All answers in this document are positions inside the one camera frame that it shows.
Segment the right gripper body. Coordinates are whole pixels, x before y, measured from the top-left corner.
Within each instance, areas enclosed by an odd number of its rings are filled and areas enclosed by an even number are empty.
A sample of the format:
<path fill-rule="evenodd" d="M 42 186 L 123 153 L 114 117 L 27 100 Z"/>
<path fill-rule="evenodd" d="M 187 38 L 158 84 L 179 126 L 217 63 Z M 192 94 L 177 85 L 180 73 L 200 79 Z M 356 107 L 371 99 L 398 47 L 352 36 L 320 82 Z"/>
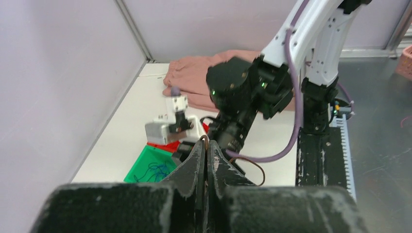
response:
<path fill-rule="evenodd" d="M 231 161 L 233 157 L 239 156 L 256 115 L 256 112 L 239 112 L 234 116 L 218 113 L 216 117 L 205 116 L 198 121 L 211 121 L 207 136 L 217 142 L 224 158 Z M 175 113 L 175 119 L 177 124 L 187 124 L 196 120 L 189 120 L 183 112 Z"/>

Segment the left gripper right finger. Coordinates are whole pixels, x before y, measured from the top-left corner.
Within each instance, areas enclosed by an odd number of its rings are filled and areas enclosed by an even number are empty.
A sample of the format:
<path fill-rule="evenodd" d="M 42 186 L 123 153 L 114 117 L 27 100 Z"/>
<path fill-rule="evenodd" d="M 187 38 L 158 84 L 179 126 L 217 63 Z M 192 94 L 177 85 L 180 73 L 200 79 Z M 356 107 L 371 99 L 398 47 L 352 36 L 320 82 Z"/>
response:
<path fill-rule="evenodd" d="M 365 233 L 355 201 L 341 187 L 256 186 L 211 140 L 207 147 L 209 233 Z"/>

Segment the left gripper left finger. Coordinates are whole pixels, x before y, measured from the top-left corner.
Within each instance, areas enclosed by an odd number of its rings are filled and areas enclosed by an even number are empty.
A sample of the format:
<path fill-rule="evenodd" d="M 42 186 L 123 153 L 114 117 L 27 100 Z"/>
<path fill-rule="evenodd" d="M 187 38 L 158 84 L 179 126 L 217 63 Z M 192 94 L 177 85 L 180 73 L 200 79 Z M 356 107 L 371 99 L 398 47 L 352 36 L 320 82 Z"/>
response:
<path fill-rule="evenodd" d="M 203 233 L 206 142 L 158 183 L 71 183 L 57 187 L 33 233 Z"/>

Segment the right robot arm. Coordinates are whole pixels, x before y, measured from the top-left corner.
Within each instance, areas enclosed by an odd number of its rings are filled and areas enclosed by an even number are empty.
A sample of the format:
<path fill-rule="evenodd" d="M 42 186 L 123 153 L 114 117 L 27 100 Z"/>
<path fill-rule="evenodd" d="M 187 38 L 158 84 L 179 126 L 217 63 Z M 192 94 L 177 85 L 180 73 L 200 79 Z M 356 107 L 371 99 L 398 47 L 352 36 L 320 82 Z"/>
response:
<path fill-rule="evenodd" d="M 240 150 L 258 113 L 270 119 L 295 102 L 294 127 L 279 153 L 254 162 L 268 163 L 287 155 L 309 112 L 309 129 L 327 129 L 328 106 L 334 100 L 338 62 L 351 24 L 367 0 L 300 0 L 281 29 L 252 62 L 237 56 L 210 66 L 206 85 L 218 116 L 208 137 L 228 161 Z"/>

